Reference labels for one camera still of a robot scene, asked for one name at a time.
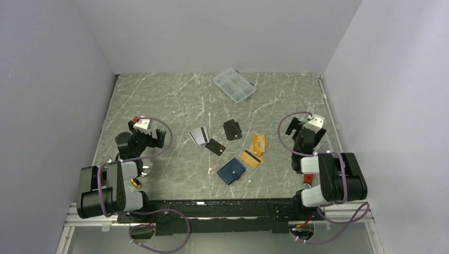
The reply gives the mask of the blue leather card holder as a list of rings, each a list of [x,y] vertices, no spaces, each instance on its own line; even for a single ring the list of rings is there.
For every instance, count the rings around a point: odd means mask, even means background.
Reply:
[[[233,158],[220,168],[217,174],[227,185],[230,185],[238,180],[245,171],[245,166],[237,158]]]

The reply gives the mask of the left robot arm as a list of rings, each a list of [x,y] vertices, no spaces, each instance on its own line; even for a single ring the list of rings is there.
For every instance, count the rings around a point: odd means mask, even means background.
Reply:
[[[125,181],[139,186],[138,177],[145,174],[142,154],[147,148],[159,148],[159,154],[168,148],[164,144],[165,136],[172,131],[153,130],[153,121],[151,117],[130,120],[129,131],[115,137],[119,151],[116,158],[80,170],[76,208],[82,219],[124,213],[131,213],[138,222],[151,218],[148,195],[141,190],[127,191]]]

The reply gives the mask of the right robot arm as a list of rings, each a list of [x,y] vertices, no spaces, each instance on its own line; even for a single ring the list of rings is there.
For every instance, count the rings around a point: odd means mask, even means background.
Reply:
[[[312,208],[328,203],[360,201],[367,197],[367,185],[353,153],[314,154],[326,133],[323,118],[313,116],[307,123],[294,117],[285,134],[293,135],[291,166],[297,174],[313,175],[319,184],[299,190],[293,197],[292,214],[306,219]]]

